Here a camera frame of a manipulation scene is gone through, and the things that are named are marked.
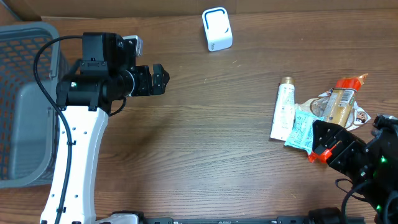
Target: barcode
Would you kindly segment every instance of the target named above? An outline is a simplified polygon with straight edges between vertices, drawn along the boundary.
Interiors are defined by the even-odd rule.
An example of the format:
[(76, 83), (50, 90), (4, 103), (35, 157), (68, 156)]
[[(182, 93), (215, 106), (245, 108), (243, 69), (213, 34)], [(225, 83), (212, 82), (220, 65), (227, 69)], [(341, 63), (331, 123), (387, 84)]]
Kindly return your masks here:
[(354, 95), (354, 90), (345, 90), (340, 103), (348, 103)]

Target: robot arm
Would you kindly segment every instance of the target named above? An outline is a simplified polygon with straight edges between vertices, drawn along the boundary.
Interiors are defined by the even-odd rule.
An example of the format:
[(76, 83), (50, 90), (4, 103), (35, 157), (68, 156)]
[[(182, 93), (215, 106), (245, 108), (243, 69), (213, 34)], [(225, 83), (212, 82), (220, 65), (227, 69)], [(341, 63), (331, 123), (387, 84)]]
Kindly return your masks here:
[[(112, 102), (128, 96), (161, 95), (169, 74), (157, 64), (152, 78), (148, 66), (136, 66), (136, 57), (142, 55), (143, 44), (137, 36), (122, 38), (110, 33), (84, 33), (82, 40), (80, 74), (67, 74), (57, 85), (57, 106), (67, 120), (73, 142), (68, 142), (67, 130), (60, 117), (53, 182), (40, 223), (136, 224), (138, 217), (133, 214), (115, 214), (95, 222), (98, 151)], [(69, 144), (72, 145), (72, 160), (70, 172), (66, 174)], [(62, 195), (65, 175), (69, 175), (69, 181), (66, 193)], [(62, 198), (65, 199), (63, 207), (59, 208)]]

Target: wood grain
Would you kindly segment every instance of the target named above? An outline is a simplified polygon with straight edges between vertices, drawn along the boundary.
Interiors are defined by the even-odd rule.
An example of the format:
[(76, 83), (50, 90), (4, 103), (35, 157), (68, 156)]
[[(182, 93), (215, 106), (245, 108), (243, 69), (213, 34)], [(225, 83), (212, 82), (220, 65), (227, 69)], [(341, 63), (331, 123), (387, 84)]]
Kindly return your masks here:
[[(269, 139), (278, 83), (296, 79), (296, 102), (337, 79), (369, 73), (358, 103), (373, 118), (398, 111), (398, 10), (232, 15), (234, 44), (209, 53), (200, 16), (51, 22), (60, 35), (139, 35), (139, 65), (161, 63), (162, 96), (130, 98), (109, 120), (98, 161), (97, 217), (263, 218), (340, 207), (339, 173)], [(61, 44), (72, 63), (78, 40)], [(114, 110), (120, 105), (113, 105)], [(371, 139), (371, 125), (354, 131)], [(37, 223), (49, 186), (0, 191), (0, 223)], [(375, 212), (348, 202), (348, 215)]]

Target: crumpled wrapper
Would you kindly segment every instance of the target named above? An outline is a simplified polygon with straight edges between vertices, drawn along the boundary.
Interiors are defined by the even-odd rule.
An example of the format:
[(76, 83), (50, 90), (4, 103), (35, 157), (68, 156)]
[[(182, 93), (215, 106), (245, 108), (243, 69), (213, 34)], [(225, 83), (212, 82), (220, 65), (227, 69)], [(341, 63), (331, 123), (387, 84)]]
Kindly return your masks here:
[[(314, 114), (315, 116), (321, 117), (323, 114), (323, 111), (326, 108), (326, 105), (328, 104), (330, 95), (332, 93), (333, 89), (330, 89), (318, 97), (320, 98), (312, 98), (307, 100), (303, 104), (295, 104), (295, 109), (296, 110), (302, 110), (306, 112), (310, 112)], [(347, 123), (345, 128), (348, 131), (354, 130), (359, 128), (361, 125), (364, 125), (367, 123), (371, 117), (363, 110), (361, 107), (358, 106), (356, 101), (354, 102), (353, 109), (350, 111)]]

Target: white box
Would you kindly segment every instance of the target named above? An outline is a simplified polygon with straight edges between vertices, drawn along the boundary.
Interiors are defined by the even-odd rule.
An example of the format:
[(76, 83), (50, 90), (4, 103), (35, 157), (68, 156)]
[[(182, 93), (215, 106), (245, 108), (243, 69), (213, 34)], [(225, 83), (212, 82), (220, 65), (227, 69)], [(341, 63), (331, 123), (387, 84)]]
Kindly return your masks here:
[(201, 18), (209, 51), (227, 49), (232, 46), (232, 31), (225, 8), (208, 9), (203, 12)]

